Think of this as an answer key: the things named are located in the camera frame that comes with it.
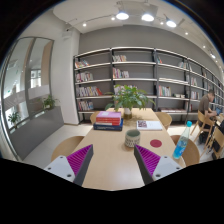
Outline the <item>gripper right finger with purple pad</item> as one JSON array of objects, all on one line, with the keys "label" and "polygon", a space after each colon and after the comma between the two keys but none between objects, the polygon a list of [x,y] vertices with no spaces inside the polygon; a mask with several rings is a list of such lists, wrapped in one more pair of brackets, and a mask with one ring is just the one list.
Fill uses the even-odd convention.
[{"label": "gripper right finger with purple pad", "polygon": [[139,145],[134,146],[134,156],[137,160],[145,185],[182,169],[182,167],[169,156],[159,156]]}]

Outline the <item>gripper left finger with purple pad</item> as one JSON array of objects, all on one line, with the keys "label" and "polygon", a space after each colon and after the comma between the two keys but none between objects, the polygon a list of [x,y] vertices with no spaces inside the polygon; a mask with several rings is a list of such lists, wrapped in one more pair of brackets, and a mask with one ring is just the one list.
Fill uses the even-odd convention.
[{"label": "gripper left finger with purple pad", "polygon": [[92,156],[93,145],[90,144],[69,156],[59,155],[44,170],[81,186]]}]

